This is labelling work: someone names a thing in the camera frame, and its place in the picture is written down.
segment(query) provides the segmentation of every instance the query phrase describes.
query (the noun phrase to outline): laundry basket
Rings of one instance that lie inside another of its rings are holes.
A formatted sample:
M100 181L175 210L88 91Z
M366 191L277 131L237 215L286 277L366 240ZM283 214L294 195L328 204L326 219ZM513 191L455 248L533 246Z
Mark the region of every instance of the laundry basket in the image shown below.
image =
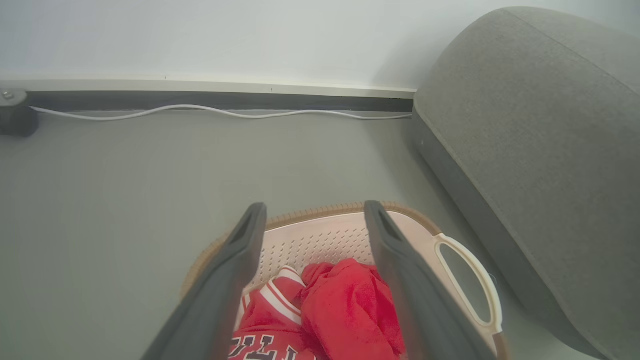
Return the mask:
M502 333L502 308L495 285L477 258L462 244L444 235L439 228L419 212L393 202L382 202L412 247L436 273L452 298L477 329L498 360L509 359ZM228 234L218 238L198 257L182 285L184 297L210 260L220 251ZM480 319L442 255L448 246L466 261L477 276L489 305L490 320ZM261 287L277 275L283 266L298 272L309 264L353 258L374 265L365 223L364 204L353 203L319 209L297 211L267 221L260 262L255 277L243 295Z

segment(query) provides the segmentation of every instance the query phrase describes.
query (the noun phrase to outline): basket rim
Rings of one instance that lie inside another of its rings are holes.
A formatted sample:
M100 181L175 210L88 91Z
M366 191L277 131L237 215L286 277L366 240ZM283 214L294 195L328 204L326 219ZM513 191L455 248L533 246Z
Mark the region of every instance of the basket rim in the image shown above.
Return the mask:
M408 208L404 205L398 204L397 202L391 201L383 201L380 202L382 206L387 211L393 211L395 213L400 213L402 215L406 215L409 218L417 221L420 225L422 225L425 229L427 229L431 234L438 235L442 234L442 231L436 224L431 221L428 217L424 216L422 213ZM353 214L353 213L361 213L364 212L364 202L352 202L349 204L340 204L340 205L332 205L332 206L323 206L320 208L308 209L303 211L294 211L292 213L287 213L284 215L280 215L277 217L269 218L267 220L265 231L278 229L279 227L284 227L291 224L297 224L299 222L315 220L318 218L326 218L332 217L336 215L345 215L345 214ZM229 237L230 231L227 231L224 235L215 239L206 249L204 249L200 255L197 257L196 261L191 265L187 276L185 276L182 286L180 288L180 299L184 299L187 292L191 289L196 279L200 276L206 265L210 262L210 260L220 251L222 245ZM495 347L498 353L498 360L510 360L511 355L509 352L509 347L507 346L507 340L503 332L499 332L498 334L493 335L493 341L495 343Z

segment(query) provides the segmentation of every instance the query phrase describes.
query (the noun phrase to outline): gray floor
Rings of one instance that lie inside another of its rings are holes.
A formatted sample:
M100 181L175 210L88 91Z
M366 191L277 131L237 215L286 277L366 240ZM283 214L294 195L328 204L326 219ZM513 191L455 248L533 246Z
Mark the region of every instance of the gray floor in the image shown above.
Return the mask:
M249 204L275 216L378 199L423 212L497 275L513 359L590 359L523 314L406 124L182 111L44 116L32 138L0 138L0 358L138 359Z

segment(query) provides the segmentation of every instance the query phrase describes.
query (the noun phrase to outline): white stripe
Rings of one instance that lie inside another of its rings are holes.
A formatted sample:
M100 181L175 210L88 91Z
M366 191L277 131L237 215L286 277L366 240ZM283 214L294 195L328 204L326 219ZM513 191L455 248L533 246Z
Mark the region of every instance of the white stripe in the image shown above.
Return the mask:
M305 283L302 281L302 278L300 277L300 275L298 275L298 272L289 266L285 266L282 268L282 270L278 273L278 276L276 276L276 279L279 277L286 277L287 279L291 279L298 284L306 287Z
M244 304L249 307L249 304L251 304L251 296L249 296L249 294L246 294L244 296Z
M269 283L271 284L273 289L278 293L278 295L281 296L282 299L287 302L287 305L291 306L293 309L296 308L295 306L291 305L291 303L289 303L289 301L287 301L287 299L284 296L282 296L278 288L276 288L275 285L273 284L273 281L269 280ZM273 308L276 309L276 311L278 311L280 314L283 314L286 318L293 321L294 323L298 325L302 325L302 319L300 318L300 315L287 309L287 307L282 304L280 299L274 293L271 292L269 287L267 287L266 285L263 286L262 289L260 289L260 295L262 295L264 299L267 300L267 302L269 302L269 304L271 304L271 306L273 306Z
M234 331L240 329L240 323L242 322L242 318L244 317L244 307L242 306L242 301L240 301L240 308L238 309L238 314L236 315L236 325L234 326Z
M291 304L287 298L284 296L284 294L282 292L280 292L280 289L278 289L276 287L276 285L273 283L273 280L269 280L269 283L271 284L271 287L273 288L273 293L278 297L278 299L280 299L280 301L289 306L292 309L297 310L297 313L300 314L300 309L298 309L296 306L294 306L293 304Z

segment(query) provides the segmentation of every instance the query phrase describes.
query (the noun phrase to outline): black device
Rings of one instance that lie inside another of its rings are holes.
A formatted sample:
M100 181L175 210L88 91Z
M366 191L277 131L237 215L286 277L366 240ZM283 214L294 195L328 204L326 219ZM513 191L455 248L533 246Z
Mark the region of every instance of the black device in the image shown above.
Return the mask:
M410 360L495 360L434 271L384 207L365 203L378 272L391 289ZM253 279L267 221L251 205L220 252L173 312L143 360L223 360L228 356L242 290Z
M38 129L38 113L23 90L0 89L0 135L28 138Z

